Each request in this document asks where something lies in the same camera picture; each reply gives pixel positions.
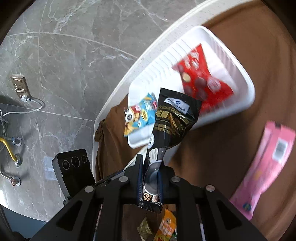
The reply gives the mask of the brown tablecloth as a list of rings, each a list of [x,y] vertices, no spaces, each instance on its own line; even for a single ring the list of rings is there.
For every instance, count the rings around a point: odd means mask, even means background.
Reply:
[[[265,4],[238,6],[206,23],[251,77],[255,101],[246,111],[190,131],[169,162],[195,186],[214,185],[226,198],[239,186],[255,157],[267,121],[295,130],[295,41]],[[97,181],[123,169],[140,148],[124,130],[128,95],[99,124],[94,140]],[[295,144],[283,170],[264,192],[251,219],[268,240],[295,240]]]

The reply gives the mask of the red Mylikes chocolate bag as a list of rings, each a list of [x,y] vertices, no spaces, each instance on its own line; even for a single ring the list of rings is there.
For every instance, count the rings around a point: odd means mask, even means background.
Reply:
[[[211,75],[199,44],[173,66],[180,74],[185,94],[202,102],[201,113],[207,113],[234,95],[224,81]]]

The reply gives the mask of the black sesame snack packet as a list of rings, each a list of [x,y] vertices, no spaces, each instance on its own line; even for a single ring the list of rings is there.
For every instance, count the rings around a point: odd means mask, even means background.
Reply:
[[[178,145],[197,122],[202,102],[184,93],[161,88],[156,120],[143,166],[139,206],[155,213],[162,210],[162,181],[159,169],[166,151]]]

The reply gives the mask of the orange cartoon snack packet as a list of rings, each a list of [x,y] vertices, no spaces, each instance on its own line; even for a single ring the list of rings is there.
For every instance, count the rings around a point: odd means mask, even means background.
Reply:
[[[165,209],[164,217],[160,222],[159,229],[154,236],[155,241],[169,241],[177,227],[177,219],[174,214]]]

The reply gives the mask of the white plastic tray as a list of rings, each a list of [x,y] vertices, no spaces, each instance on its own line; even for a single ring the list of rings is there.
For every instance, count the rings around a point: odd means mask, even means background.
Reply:
[[[194,128],[246,110],[255,99],[247,71],[203,26],[185,32],[132,81],[128,105],[138,104],[148,94],[158,98],[161,88],[206,98]]]

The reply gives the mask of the pink wafer snack packet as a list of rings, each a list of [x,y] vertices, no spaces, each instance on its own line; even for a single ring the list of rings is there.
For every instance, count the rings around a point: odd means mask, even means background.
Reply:
[[[259,148],[246,175],[230,202],[251,220],[262,193],[271,186],[285,166],[295,142],[295,131],[274,121],[267,121]]]

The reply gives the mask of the panda cartoon snack packet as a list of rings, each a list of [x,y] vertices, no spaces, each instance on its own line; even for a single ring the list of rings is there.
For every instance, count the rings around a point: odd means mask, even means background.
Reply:
[[[125,130],[124,136],[127,137],[133,132],[154,124],[156,120],[157,101],[151,94],[147,94],[139,103],[129,106],[124,110]]]

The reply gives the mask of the gold foil snack packet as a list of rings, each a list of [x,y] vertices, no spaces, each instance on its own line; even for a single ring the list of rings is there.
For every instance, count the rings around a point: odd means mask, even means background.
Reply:
[[[149,238],[152,235],[152,231],[149,227],[146,217],[142,220],[140,225],[137,227],[137,231],[142,241],[146,241],[147,238]]]

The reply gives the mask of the wall power socket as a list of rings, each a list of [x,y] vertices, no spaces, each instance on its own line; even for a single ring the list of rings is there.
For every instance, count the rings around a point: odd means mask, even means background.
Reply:
[[[24,99],[24,97],[31,98],[26,78],[23,75],[12,75],[10,78],[20,100]]]

